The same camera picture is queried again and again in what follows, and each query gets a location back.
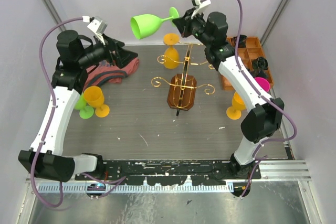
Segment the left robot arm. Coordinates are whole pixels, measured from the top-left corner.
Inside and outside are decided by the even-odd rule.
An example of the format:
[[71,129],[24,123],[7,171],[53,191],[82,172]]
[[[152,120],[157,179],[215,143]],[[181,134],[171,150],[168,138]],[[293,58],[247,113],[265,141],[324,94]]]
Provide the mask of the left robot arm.
[[18,160],[36,178],[67,182],[73,175],[85,173],[101,179],[106,170],[101,155],[83,153],[62,155],[68,123],[88,79],[87,69],[101,61],[118,68],[127,66],[138,54],[124,49],[124,43],[102,36],[103,41],[66,30],[57,36],[57,65],[49,83],[51,95],[40,130],[29,150],[21,150]]

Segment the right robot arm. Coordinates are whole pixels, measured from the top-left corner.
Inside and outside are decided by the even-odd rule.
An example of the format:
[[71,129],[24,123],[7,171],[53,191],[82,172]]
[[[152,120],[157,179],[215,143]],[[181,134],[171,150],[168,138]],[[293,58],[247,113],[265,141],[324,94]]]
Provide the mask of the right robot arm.
[[251,169],[261,141],[269,139],[280,128],[284,102],[272,98],[256,82],[237,55],[238,51],[227,42],[226,15],[211,12],[204,19],[202,14],[192,16],[194,10],[187,10],[172,22],[183,38],[194,36],[205,46],[207,61],[231,83],[243,100],[247,110],[240,125],[243,139],[229,162],[232,176],[241,179]]

